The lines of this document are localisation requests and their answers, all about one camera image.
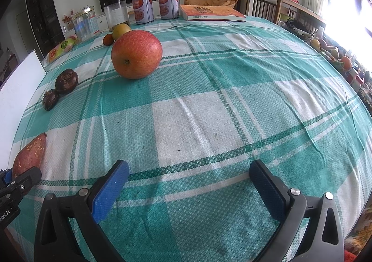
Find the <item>long brown sweet potato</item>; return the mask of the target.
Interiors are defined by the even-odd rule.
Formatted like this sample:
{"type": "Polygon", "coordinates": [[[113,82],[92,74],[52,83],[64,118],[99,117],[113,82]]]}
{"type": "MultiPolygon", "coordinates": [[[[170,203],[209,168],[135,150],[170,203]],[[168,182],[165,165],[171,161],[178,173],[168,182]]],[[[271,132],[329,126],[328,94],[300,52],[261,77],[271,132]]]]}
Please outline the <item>long brown sweet potato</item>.
{"type": "Polygon", "coordinates": [[[12,178],[16,178],[32,167],[39,168],[45,154],[47,134],[41,133],[29,142],[14,160],[12,178]]]}

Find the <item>dark wrinkled fruit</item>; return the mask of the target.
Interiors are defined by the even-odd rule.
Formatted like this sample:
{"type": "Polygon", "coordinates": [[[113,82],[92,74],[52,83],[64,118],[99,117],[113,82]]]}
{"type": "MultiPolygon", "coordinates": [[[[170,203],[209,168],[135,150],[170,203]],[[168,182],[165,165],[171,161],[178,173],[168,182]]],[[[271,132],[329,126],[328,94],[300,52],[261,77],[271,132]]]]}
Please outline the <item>dark wrinkled fruit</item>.
{"type": "Polygon", "coordinates": [[[67,95],[76,88],[77,84],[78,74],[73,69],[66,69],[57,77],[55,88],[60,95],[67,95]]]}
{"type": "Polygon", "coordinates": [[[55,88],[50,89],[44,93],[42,105],[46,111],[50,111],[54,108],[59,100],[59,93],[55,88]]]}

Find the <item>large red apple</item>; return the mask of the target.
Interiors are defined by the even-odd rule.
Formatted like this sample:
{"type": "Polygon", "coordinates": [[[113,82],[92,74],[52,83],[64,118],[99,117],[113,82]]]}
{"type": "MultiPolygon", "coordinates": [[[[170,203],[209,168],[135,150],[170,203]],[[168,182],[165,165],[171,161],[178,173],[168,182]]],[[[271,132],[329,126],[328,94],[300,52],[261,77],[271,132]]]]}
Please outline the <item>large red apple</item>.
{"type": "Polygon", "coordinates": [[[132,30],[113,44],[111,60],[117,73],[130,80],[150,75],[163,57],[158,38],[145,30],[132,30]]]}

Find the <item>small orange tangerine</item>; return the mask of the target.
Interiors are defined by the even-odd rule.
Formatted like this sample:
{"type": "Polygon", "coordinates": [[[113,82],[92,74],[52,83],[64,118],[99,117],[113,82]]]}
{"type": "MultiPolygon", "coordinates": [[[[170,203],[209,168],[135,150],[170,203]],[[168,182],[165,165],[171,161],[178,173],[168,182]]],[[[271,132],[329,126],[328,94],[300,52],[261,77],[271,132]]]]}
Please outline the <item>small orange tangerine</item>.
{"type": "Polygon", "coordinates": [[[103,44],[105,46],[110,46],[114,43],[113,35],[112,34],[107,34],[103,38],[103,44]]]}

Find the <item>yellow green citrus fruit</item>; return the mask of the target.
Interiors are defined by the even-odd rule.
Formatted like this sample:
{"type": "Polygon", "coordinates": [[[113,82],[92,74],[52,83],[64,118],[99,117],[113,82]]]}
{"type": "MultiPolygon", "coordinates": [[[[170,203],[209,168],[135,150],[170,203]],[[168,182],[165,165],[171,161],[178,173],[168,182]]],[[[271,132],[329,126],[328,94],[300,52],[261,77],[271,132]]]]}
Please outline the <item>yellow green citrus fruit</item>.
{"type": "Polygon", "coordinates": [[[116,41],[122,35],[124,35],[125,33],[129,32],[129,31],[131,31],[131,28],[125,23],[121,23],[121,24],[116,25],[113,28],[113,32],[112,32],[113,40],[116,41]]]}

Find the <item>fruit pattern pillow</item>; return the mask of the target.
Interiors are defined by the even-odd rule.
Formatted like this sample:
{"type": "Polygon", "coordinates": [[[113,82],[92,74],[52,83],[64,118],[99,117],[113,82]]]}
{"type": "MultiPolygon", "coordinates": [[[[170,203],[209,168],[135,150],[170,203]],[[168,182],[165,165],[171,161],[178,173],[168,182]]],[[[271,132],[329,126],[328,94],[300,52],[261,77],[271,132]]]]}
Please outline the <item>fruit pattern pillow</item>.
{"type": "Polygon", "coordinates": [[[60,44],[56,45],[48,54],[47,54],[47,62],[52,63],[56,59],[60,58],[61,56],[65,55],[69,52],[73,46],[78,42],[78,38],[76,35],[69,36],[60,44]]]}

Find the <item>teal plaid tablecloth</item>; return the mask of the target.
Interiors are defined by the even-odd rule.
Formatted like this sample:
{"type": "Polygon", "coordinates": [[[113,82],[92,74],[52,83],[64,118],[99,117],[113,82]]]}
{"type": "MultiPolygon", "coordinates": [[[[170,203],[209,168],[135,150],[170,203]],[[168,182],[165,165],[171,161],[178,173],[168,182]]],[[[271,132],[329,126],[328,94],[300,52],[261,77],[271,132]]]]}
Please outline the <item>teal plaid tablecloth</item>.
{"type": "Polygon", "coordinates": [[[318,52],[271,22],[157,20],[163,46],[140,80],[97,37],[45,69],[13,141],[46,133],[41,182],[8,229],[26,259],[43,198],[73,195],[117,160],[130,175],[102,229],[126,261],[250,261],[277,227],[248,177],[262,160],[289,187],[334,194],[343,233],[371,194],[371,116],[318,52]],[[66,69],[76,88],[50,111],[66,69]]]}

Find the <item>red flower pot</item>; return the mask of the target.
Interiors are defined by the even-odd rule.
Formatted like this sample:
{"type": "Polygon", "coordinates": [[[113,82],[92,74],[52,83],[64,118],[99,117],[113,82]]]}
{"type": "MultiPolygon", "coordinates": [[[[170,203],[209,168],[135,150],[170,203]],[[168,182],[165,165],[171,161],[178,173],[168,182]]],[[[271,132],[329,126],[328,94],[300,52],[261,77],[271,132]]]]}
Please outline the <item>red flower pot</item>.
{"type": "Polygon", "coordinates": [[[73,15],[74,15],[74,10],[71,9],[68,15],[64,14],[62,17],[62,21],[63,23],[66,24],[68,30],[71,30],[74,28],[73,15]]]}

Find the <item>dark display cabinet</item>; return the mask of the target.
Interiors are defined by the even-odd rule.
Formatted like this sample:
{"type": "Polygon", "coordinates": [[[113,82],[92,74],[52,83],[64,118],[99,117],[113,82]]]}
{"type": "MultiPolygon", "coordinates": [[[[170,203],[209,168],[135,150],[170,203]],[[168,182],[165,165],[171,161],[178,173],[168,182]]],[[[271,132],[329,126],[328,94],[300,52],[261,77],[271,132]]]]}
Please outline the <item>dark display cabinet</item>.
{"type": "Polygon", "coordinates": [[[25,3],[35,40],[45,57],[64,40],[54,0],[25,0],[25,3]]]}

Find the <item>clear jar gold lid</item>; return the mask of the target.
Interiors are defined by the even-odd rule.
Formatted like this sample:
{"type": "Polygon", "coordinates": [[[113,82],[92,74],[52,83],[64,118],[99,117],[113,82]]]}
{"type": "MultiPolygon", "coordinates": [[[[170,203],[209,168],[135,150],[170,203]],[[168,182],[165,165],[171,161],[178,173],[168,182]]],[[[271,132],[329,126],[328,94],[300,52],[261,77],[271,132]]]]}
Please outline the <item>clear jar gold lid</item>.
{"type": "Polygon", "coordinates": [[[86,6],[72,16],[75,34],[83,43],[100,33],[93,6],[86,6]]]}

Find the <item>clear jar black lid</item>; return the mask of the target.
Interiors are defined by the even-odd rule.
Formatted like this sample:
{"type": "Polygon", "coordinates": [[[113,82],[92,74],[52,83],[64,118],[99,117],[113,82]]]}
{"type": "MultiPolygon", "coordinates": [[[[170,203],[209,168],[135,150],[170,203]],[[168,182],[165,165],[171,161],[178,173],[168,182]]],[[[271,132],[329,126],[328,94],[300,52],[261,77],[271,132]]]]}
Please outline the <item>clear jar black lid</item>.
{"type": "Polygon", "coordinates": [[[113,30],[119,24],[128,24],[129,13],[126,0],[110,0],[103,4],[107,25],[109,30],[113,30]]]}

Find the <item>red food can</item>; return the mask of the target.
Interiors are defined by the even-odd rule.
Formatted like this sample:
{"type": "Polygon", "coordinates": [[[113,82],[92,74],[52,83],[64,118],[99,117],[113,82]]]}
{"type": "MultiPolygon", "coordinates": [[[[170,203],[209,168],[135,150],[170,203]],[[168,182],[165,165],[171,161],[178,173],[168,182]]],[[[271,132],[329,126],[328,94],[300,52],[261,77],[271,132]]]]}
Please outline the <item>red food can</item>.
{"type": "Polygon", "coordinates": [[[179,0],[159,0],[159,12],[162,20],[179,17],[179,0]]]}
{"type": "Polygon", "coordinates": [[[152,0],[132,0],[136,24],[154,21],[152,0]]]}

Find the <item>wooden chair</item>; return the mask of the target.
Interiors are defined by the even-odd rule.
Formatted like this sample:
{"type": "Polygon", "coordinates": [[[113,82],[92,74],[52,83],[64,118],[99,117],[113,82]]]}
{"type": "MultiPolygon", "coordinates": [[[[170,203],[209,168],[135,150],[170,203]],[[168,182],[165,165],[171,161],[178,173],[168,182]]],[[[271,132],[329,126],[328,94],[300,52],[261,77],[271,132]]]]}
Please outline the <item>wooden chair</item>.
{"type": "Polygon", "coordinates": [[[259,17],[277,24],[280,17],[282,0],[246,0],[245,14],[259,17]]]}

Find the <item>orange book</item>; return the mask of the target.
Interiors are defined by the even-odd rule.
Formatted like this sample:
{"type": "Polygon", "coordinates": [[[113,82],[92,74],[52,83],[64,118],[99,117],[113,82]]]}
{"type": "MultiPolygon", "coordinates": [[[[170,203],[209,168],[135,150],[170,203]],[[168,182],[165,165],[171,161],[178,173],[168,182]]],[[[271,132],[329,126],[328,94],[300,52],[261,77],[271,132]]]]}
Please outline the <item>orange book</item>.
{"type": "Polygon", "coordinates": [[[244,22],[246,17],[239,11],[230,7],[181,5],[180,14],[188,21],[218,20],[244,22]]]}

